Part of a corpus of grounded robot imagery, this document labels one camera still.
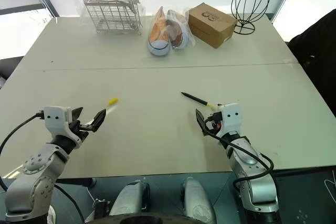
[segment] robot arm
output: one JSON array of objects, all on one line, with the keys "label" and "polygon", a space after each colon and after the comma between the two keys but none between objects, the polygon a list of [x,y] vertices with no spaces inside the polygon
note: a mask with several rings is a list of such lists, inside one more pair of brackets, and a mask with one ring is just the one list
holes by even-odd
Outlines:
[{"label": "robot arm", "polygon": [[5,198],[6,221],[46,223],[54,184],[69,159],[88,136],[102,124],[106,110],[100,111],[90,125],[81,125],[77,117],[82,108],[71,111],[64,107],[45,107],[46,128],[53,140],[30,156],[23,165],[23,174],[8,188]]},{"label": "robot arm", "polygon": [[[275,182],[264,167],[264,163],[260,163],[251,154],[258,157],[260,161],[265,156],[251,146],[247,137],[240,136],[240,126],[242,124],[240,105],[238,103],[219,105],[218,112],[205,121],[202,114],[196,110],[196,118],[204,135],[210,135],[221,140],[220,142],[226,150],[230,167],[236,174],[237,180],[240,180],[238,190],[247,215],[247,222],[280,223]],[[213,129],[210,130],[207,127],[207,122],[212,123]]]}]

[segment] dark floor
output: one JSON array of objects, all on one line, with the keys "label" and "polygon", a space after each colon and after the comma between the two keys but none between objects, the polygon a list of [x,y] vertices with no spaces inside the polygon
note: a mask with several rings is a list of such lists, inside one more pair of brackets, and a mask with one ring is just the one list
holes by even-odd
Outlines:
[{"label": "dark floor", "polygon": [[[232,173],[202,173],[98,178],[91,190],[94,197],[114,201],[121,189],[136,179],[144,179],[151,188],[151,211],[182,213],[180,184],[187,177],[197,178],[207,191],[217,214],[218,224],[238,224],[239,215],[232,193]],[[329,224],[336,223],[336,204],[324,186],[332,180],[331,172],[278,178],[282,223]],[[330,185],[336,195],[335,187]],[[78,203],[85,218],[92,212],[92,199],[86,188],[62,185]],[[57,213],[57,224],[78,224],[80,218],[71,202],[57,189],[52,204]],[[4,193],[0,194],[0,219],[5,218]]]}]

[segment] black wire frame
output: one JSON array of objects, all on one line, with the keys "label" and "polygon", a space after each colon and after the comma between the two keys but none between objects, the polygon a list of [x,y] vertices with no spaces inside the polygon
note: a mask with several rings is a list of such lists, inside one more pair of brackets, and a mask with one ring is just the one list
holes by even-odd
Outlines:
[{"label": "black wire frame", "polygon": [[244,1],[243,13],[240,14],[238,12],[238,8],[239,8],[241,1],[242,0],[232,0],[231,1],[231,13],[238,20],[238,24],[236,25],[236,27],[240,27],[238,30],[235,30],[234,32],[237,34],[248,35],[248,34],[253,33],[256,30],[256,27],[253,24],[253,22],[258,21],[265,14],[270,0],[267,0],[267,3],[265,7],[262,9],[262,11],[259,14],[255,15],[254,17],[253,17],[253,14],[255,14],[255,11],[261,5],[263,0],[260,0],[258,4],[257,4],[257,0],[254,0],[252,12],[247,17],[245,17],[245,7],[246,7],[247,0],[245,1],[243,0]]}]

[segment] brown box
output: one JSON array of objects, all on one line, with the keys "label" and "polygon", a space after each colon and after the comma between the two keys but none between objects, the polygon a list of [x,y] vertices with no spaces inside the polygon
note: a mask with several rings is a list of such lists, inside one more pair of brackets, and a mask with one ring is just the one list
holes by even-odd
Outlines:
[{"label": "brown box", "polygon": [[237,20],[219,10],[201,3],[189,10],[189,27],[193,35],[214,48],[231,38]]}]

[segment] metal rack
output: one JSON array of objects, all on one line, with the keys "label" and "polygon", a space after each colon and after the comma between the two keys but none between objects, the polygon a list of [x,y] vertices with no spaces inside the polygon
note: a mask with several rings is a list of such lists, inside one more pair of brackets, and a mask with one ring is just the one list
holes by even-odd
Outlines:
[{"label": "metal rack", "polygon": [[97,32],[139,32],[139,3],[138,0],[84,0]]}]

